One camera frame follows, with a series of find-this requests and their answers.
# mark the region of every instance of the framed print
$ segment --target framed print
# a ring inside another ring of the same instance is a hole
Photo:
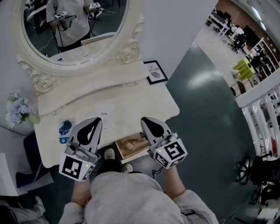
[[[144,62],[150,75],[147,77],[150,85],[168,81],[164,71],[157,61]]]

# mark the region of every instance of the white paper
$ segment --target white paper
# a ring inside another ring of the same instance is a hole
[[[104,106],[98,109],[98,116],[102,120],[102,131],[112,131],[112,107]]]

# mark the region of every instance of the desk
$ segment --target desk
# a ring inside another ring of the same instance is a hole
[[[41,117],[35,132],[42,162],[46,168],[60,163],[65,144],[60,144],[58,121],[75,118],[76,124],[96,117],[100,109],[111,108],[111,131],[103,131],[98,148],[129,135],[142,132],[140,119],[144,116],[162,121],[177,116],[179,108],[164,83],[149,85],[148,80],[136,86],[115,86],[89,94],[64,106],[57,115]]]
[[[40,7],[39,9],[36,9],[35,11],[31,12],[30,15],[27,17],[26,21],[31,20],[35,14],[37,14],[38,12],[41,12],[42,10],[46,9],[47,5],[44,5],[42,7]]]
[[[217,23],[221,24],[223,26],[223,28],[220,30],[218,36],[223,37],[227,31],[230,29],[226,24],[223,24],[220,20],[218,20],[217,18],[215,18],[215,16],[213,16],[212,14],[210,14],[210,17],[215,20]]]
[[[72,61],[80,61],[84,58],[88,57],[90,59],[95,58],[100,55],[109,45],[113,42],[114,37],[98,40],[93,43],[86,44],[84,46],[72,49],[70,51],[62,52],[56,54],[51,59],[57,61],[62,58],[63,61],[72,62]]]

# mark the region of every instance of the white wall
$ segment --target white wall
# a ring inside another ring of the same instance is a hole
[[[35,92],[30,76],[23,72],[16,62],[17,51],[13,43],[10,28],[11,12],[14,0],[0,1],[0,126],[7,127],[5,120],[7,96],[12,90],[20,90],[22,95],[29,98],[32,104],[36,103]],[[30,124],[17,125],[14,131],[27,134],[33,130]]]
[[[157,60],[170,77],[218,0],[141,0],[138,35],[143,61]]]
[[[31,79],[16,63],[17,51],[11,38],[9,19],[15,0],[0,1],[0,126],[7,126],[5,107],[11,90],[20,90],[32,103],[36,102]],[[158,60],[170,77],[191,46],[218,0],[141,0],[145,17],[143,32],[139,34],[144,61]],[[20,125],[15,131],[28,133],[32,126]]]

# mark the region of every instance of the human arm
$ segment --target human arm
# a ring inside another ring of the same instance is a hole
[[[57,23],[54,21],[54,16],[56,14],[55,9],[53,8],[53,0],[49,0],[46,8],[46,21],[49,23],[52,30],[55,32]]]
[[[182,195],[186,189],[179,177],[176,166],[164,169],[164,186],[166,194],[173,200]]]
[[[85,207],[86,203],[91,199],[91,188],[89,178],[85,182],[75,181],[71,202]]]
[[[209,224],[218,224],[215,214],[191,190],[186,190],[176,167],[164,170],[164,186],[166,194],[175,202],[181,211],[193,211],[198,218]]]
[[[64,207],[59,224],[77,224],[84,220],[84,207],[91,199],[89,178],[85,182],[74,183],[71,202]]]

